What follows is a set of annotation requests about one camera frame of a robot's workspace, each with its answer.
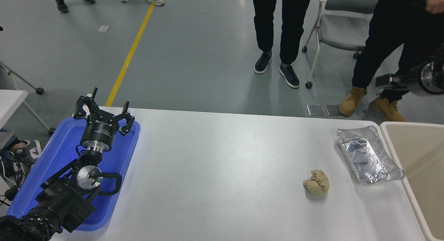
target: blue tray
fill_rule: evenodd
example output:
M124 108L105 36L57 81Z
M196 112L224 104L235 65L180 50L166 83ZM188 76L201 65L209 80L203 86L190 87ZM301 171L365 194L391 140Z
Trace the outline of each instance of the blue tray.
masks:
M8 215L20 218L38 205L35 197L42 191L40 185L78 157L75 148L80 142L85 126L85 120L75 120L73 118L67 118L59 124L42 155L21 186L19 193L11 203ZM139 132L140 125L134 121L131 131L126 136L116 133L111 151L104 153L103 160L99 163L102 172L120 173L122 181L125 179ZM104 179L101 184L102 190L112 191L115 182L115 179ZM110 197L97 196L92 201L95 211L76 230L95 231L104 226L114 211L118 196L118 193Z

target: dough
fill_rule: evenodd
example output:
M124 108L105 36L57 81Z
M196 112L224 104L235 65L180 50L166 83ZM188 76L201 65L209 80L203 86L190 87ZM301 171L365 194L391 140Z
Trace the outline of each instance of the dough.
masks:
M330 188L327 176L321 170L312 170L311 178L304 180L304 188L313 195L322 195Z

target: yellow floor line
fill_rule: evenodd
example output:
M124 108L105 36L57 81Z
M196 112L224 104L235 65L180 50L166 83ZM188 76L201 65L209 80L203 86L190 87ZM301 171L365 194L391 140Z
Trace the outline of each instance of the yellow floor line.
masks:
M139 28L136 38L134 39L133 45L131 46L131 49L130 49L130 52L128 53L127 58L125 59L125 62L123 63L122 69L120 69L119 76L117 77L117 80L114 83L111 93L108 96L108 100L106 100L106 103L105 103L106 107L110 107L112 105L112 102L114 101L114 98L116 97L117 91L119 91L120 84L122 83L123 77L125 76L125 73L127 72L128 66L130 65L131 59L133 58L134 52L136 51L139 40L142 37L143 31L145 30L146 24L148 23L148 20L150 19L150 16L151 16L151 13L153 12L154 7L155 7L155 4L152 3L150 8L148 9L148 12L146 12L146 16L143 19L142 25Z

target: gray chair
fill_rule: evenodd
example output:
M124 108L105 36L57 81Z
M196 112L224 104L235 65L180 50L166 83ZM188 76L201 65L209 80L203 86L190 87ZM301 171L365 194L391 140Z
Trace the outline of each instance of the gray chair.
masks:
M316 23L311 30L310 36L302 48L302 52L307 52L307 44L316 31L317 51L311 67L310 76L306 83L306 88L313 86L311 78L320 50L320 42L331 47L356 51L354 58L359 56L359 51L364 50L365 40L368 38L368 25L370 18L359 17L360 14L372 14L378 0L319 0L319 11ZM322 14L322 4L325 3L325 10L348 11L354 13L341 13L341 15Z

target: chair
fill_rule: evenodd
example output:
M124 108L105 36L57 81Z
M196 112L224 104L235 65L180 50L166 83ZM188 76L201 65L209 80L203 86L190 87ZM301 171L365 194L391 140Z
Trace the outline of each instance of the chair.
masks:
M31 83L29 83L27 80L25 80L23 77L18 75L14 70L12 70L8 66L6 66L6 64L4 64L2 61L0 61L0 69L4 69L6 71L6 74L11 79L12 87L13 87L14 90L19 90L18 86L17 86L17 83L16 83L16 78L15 78L15 77L18 77L20 80L24 81L32 89L34 89L37 94L39 94L39 95L43 94L43 92L44 92L43 88L36 88ZM23 101L22 104L29 111L29 113L31 113L32 116L34 116L34 118L43 126L43 128L46 130L46 132L48 132L49 135L52 135L55 132L56 129L54 127L53 128L49 128L46 125L46 123L42 120L42 118L40 118L40 116L38 116L38 114L30 107L30 105L28 105L25 101Z
M325 10L348 11L360 14L372 14L378 0L319 0L319 11L317 19L310 32L310 36L302 47L302 52L307 52L307 44L316 31L317 51L311 67L310 76L306 83L306 88L311 89L313 82L314 68L320 50L320 42L331 47L356 51L354 58L359 57L359 51L364 50L365 40L368 38L369 18L350 15L322 15L322 4L325 3Z

